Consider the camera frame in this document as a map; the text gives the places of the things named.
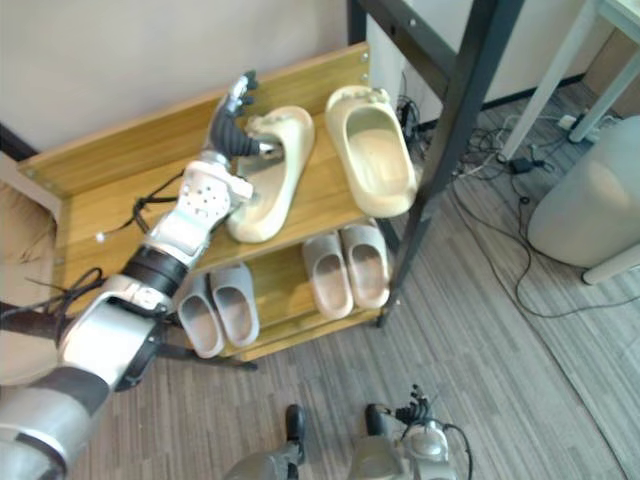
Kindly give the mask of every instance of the slide sandal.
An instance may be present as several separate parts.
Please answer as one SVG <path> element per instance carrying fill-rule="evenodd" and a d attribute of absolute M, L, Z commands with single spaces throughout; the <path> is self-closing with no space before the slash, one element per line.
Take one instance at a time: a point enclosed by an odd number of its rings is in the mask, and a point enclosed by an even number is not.
<path fill-rule="evenodd" d="M 333 232 L 307 240 L 302 246 L 302 255 L 320 313 L 331 320 L 349 315 L 353 296 L 338 234 Z"/>
<path fill-rule="evenodd" d="M 342 87 L 329 97 L 325 117 L 358 207 L 378 218 L 406 212 L 416 178 L 387 92 Z"/>
<path fill-rule="evenodd" d="M 185 288 L 178 304 L 178 318 L 196 353 L 211 358 L 224 348 L 220 322 L 209 303 L 207 279 L 197 275 Z"/>
<path fill-rule="evenodd" d="M 258 338 L 260 321 L 251 271 L 240 263 L 209 273 L 211 296 L 229 342 L 246 347 Z"/>
<path fill-rule="evenodd" d="M 315 127 L 306 110 L 289 106 L 252 118 L 247 131 L 259 140 L 281 143 L 284 150 L 284 158 L 279 159 L 238 158 L 238 175 L 253 185 L 254 194 L 231 214 L 227 228 L 240 242 L 259 243 L 275 236 L 284 225 L 313 147 Z"/>
<path fill-rule="evenodd" d="M 379 308 L 389 298 L 389 262 L 377 226 L 349 225 L 340 232 L 356 305 Z"/>

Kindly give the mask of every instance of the shoe rack shelf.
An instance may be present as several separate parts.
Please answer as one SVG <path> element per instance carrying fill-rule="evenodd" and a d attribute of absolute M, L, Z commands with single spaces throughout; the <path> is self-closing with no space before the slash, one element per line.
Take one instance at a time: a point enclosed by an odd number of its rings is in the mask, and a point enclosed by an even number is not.
<path fill-rule="evenodd" d="M 253 360 L 380 314 L 379 309 L 354 310 L 333 321 L 320 315 L 301 248 L 308 238 L 366 219 L 352 199 L 326 131 L 324 104 L 337 88 L 366 83 L 368 71 L 368 46 L 362 43 L 259 75 L 262 83 L 255 94 L 257 101 L 247 117 L 281 105 L 299 105 L 313 116 L 316 142 L 278 235 L 268 242 L 242 244 L 222 226 L 196 267 L 196 271 L 206 271 L 246 261 L 253 274 L 260 336 L 243 349 L 227 345 L 223 355 Z M 95 234 L 119 226 L 129 217 L 136 198 L 147 195 L 195 158 L 208 117 L 221 95 L 211 94 L 45 152 L 21 167 L 63 199 L 56 240 L 56 284 L 70 285 L 93 266 L 100 266 L 105 275 L 123 267 L 143 234 L 133 225 L 108 236 L 104 243 L 97 243 Z M 174 195 L 179 183 L 163 193 Z M 167 204 L 150 206 L 144 213 L 147 223 L 154 224 L 170 208 Z M 76 302 L 71 312 L 81 310 L 90 300 L 87 297 Z"/>

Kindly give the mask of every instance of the white wall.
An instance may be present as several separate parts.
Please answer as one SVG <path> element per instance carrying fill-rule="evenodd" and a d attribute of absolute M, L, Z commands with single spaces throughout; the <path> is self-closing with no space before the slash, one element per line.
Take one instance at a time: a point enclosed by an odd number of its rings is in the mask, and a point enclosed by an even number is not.
<path fill-rule="evenodd" d="M 413 8 L 449 45 L 458 50 L 472 0 L 414 0 Z M 569 30 L 583 0 L 526 0 L 493 79 L 486 101 L 535 87 Z M 584 73 L 612 27 L 600 19 L 565 77 Z M 407 94 L 420 107 L 422 121 L 437 118 L 441 104 L 418 74 L 407 66 Z"/>
<path fill-rule="evenodd" d="M 346 45 L 345 0 L 0 0 L 0 119 L 46 149 Z"/>
<path fill-rule="evenodd" d="M 471 0 L 409 3 L 455 49 Z M 582 0 L 527 0 L 487 99 L 536 85 Z M 0 120 L 37 149 L 346 45 L 345 0 L 0 0 Z M 569 69 L 584 72 L 606 24 Z M 392 96 L 404 59 L 369 30 L 372 83 Z M 423 121 L 439 102 L 408 71 Z"/>

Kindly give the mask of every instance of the robotic hand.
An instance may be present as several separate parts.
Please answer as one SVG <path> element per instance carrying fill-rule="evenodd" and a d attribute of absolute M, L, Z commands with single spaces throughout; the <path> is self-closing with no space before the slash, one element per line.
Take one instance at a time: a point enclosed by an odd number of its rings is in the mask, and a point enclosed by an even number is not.
<path fill-rule="evenodd" d="M 109 277 L 60 343 L 59 365 L 0 409 L 0 471 L 6 479 L 66 476 L 95 419 L 135 365 L 153 358 L 152 337 L 171 298 L 209 246 L 212 230 L 253 187 L 229 171 L 233 156 L 268 154 L 235 125 L 253 102 L 255 72 L 242 75 L 216 108 L 200 158 L 185 169 L 176 207 L 145 237 L 121 273 Z"/>

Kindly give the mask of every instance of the black baseboard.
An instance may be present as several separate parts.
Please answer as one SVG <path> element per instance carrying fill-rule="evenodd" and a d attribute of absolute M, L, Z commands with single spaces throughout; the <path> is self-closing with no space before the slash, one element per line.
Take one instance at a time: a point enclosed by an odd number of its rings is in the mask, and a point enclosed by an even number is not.
<path fill-rule="evenodd" d="M 3 123 L 0 123 L 0 150 L 16 162 L 38 154 L 35 148 L 13 133 Z"/>
<path fill-rule="evenodd" d="M 562 80 L 560 80 L 560 83 L 558 84 L 558 88 L 566 87 L 567 85 L 572 85 L 574 83 L 581 82 L 583 78 L 584 78 L 584 73 L 581 73 L 579 75 L 573 75 L 572 77 L 563 78 Z M 535 87 L 529 88 L 527 90 L 522 90 L 521 92 L 516 92 L 511 95 L 507 95 L 506 97 L 500 97 L 500 98 L 496 98 L 495 100 L 491 100 L 490 102 L 485 102 L 482 104 L 481 111 L 499 107 L 500 105 L 504 105 L 505 103 L 515 102 L 516 100 L 522 100 L 523 98 L 532 97 L 535 91 L 536 91 Z M 425 132 L 427 130 L 431 130 L 432 128 L 435 128 L 437 123 L 438 123 L 438 119 L 436 118 L 434 120 L 421 123 L 416 128 L 420 132 Z"/>

